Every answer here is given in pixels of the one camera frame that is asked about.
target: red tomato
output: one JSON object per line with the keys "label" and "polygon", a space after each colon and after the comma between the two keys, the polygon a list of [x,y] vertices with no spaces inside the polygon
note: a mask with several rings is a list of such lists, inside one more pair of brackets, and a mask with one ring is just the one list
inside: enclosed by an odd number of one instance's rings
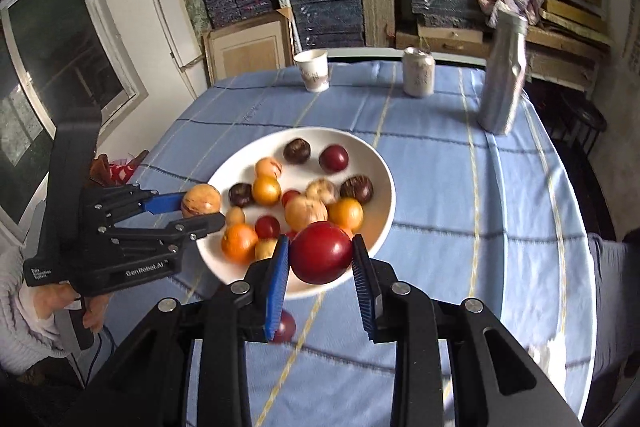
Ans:
{"label": "red tomato", "polygon": [[349,154],[342,145],[333,144],[320,153],[318,162],[324,172],[333,174],[344,171],[349,165]]}
{"label": "red tomato", "polygon": [[254,229],[260,239],[277,239],[280,235],[280,222],[276,217],[266,214],[255,221]]}
{"label": "red tomato", "polygon": [[349,236],[328,221],[311,223],[289,247],[293,273],[308,284],[335,281],[351,266],[352,256]]}
{"label": "red tomato", "polygon": [[282,310],[280,314],[280,325],[276,330],[276,334],[273,335],[273,344],[280,344],[283,342],[289,342],[293,335],[296,334],[296,321],[286,310]]}
{"label": "red tomato", "polygon": [[289,203],[289,200],[292,200],[293,198],[295,198],[296,196],[300,195],[300,191],[299,190],[295,190],[294,188],[287,190],[287,192],[285,192],[282,195],[282,198],[280,199],[280,201],[282,201],[282,206],[283,208],[285,206],[287,206],[287,203]]}

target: person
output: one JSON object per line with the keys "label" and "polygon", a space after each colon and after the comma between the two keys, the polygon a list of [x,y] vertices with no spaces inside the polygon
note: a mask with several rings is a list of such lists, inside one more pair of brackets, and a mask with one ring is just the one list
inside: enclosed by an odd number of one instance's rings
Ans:
{"label": "person", "polygon": [[[83,387],[54,321],[79,295],[69,283],[28,287],[22,261],[19,247],[0,250],[0,415],[22,426],[53,426]],[[102,329],[109,299],[85,299],[85,328]]]}

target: paper cup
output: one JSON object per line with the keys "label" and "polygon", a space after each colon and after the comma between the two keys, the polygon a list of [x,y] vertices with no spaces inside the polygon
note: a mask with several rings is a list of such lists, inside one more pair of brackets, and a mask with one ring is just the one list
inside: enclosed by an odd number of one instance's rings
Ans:
{"label": "paper cup", "polygon": [[329,66],[326,50],[309,50],[293,57],[300,68],[302,81],[309,92],[321,92],[329,87]]}

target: metal water bottle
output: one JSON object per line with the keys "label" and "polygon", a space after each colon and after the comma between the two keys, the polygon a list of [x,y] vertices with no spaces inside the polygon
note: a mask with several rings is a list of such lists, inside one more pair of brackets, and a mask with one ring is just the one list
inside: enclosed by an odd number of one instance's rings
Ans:
{"label": "metal water bottle", "polygon": [[486,64],[478,123],[492,134],[509,134],[520,101],[527,68],[525,37],[528,22],[500,12],[494,48]]}

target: blue tablecloth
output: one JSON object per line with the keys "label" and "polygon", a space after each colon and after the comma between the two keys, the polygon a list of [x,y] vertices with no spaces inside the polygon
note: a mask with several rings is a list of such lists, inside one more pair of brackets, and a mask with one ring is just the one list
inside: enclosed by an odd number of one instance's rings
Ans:
{"label": "blue tablecloth", "polygon": [[[398,62],[334,64],[330,74],[320,94],[303,89],[295,68],[222,80],[175,121],[132,182],[186,190],[266,134],[352,132],[380,152],[396,184],[395,221],[377,257],[432,298],[478,296],[524,346],[564,331],[566,398],[581,415],[595,343],[593,262],[573,189],[530,102],[523,97],[509,136],[494,137],[476,123],[482,71],[438,66],[434,95],[420,100],[403,94]],[[175,216],[136,219],[162,226]],[[119,341],[162,297],[191,302],[217,284],[190,250],[180,275],[117,293],[108,325]],[[294,342],[247,347],[254,425],[388,425],[395,346],[367,340],[353,283],[285,308],[298,325]],[[196,380],[194,371],[192,423]]]}

